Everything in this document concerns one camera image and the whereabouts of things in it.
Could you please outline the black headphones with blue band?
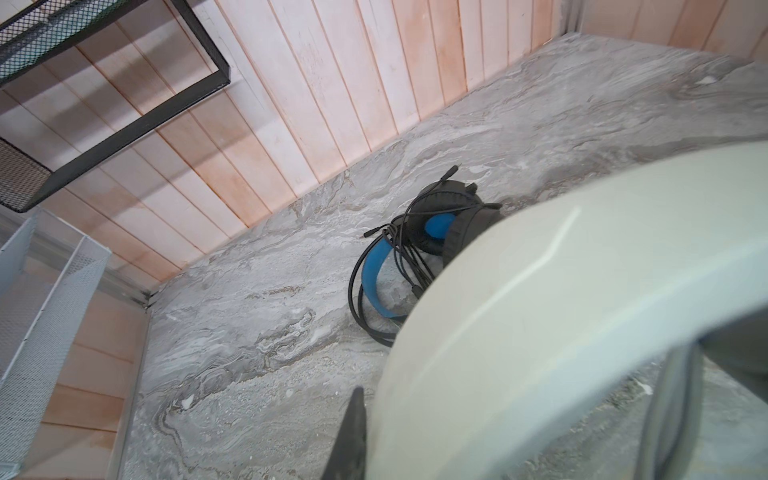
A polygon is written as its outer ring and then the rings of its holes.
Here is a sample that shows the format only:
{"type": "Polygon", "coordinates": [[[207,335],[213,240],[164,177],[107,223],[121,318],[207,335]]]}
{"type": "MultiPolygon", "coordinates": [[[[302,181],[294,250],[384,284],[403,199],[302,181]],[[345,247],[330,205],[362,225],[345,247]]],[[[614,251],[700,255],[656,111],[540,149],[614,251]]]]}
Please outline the black headphones with blue band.
{"type": "Polygon", "coordinates": [[[437,274],[425,257],[432,255],[448,266],[482,233],[505,218],[500,203],[483,201],[477,185],[455,181],[452,166],[439,180],[428,184],[403,213],[363,234],[371,243],[357,259],[347,286],[347,303],[355,323],[377,343],[391,347],[397,334],[372,327],[366,319],[367,301],[382,318],[401,327],[407,320],[387,309],[378,296],[377,281],[388,258],[420,298],[437,274]]]}

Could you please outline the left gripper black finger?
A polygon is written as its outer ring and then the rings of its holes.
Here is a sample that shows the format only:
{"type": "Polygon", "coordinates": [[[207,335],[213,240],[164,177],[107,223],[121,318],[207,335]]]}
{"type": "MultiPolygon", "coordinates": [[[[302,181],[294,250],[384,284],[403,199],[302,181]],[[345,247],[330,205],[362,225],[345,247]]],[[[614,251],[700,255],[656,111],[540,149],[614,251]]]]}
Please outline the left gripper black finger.
{"type": "Polygon", "coordinates": [[[364,389],[350,397],[337,438],[321,476],[322,480],[363,480],[366,469],[367,412],[364,389]]]}

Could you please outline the white headphones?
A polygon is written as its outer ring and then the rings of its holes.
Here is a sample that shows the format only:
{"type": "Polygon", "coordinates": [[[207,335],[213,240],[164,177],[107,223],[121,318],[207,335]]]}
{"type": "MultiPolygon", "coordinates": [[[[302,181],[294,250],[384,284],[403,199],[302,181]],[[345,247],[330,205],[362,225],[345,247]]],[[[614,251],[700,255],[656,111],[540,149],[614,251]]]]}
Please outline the white headphones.
{"type": "Polygon", "coordinates": [[[486,479],[670,355],[643,457],[695,436],[701,359],[767,393],[767,146],[682,154],[492,226],[398,333],[367,437],[369,479],[486,479]]]}

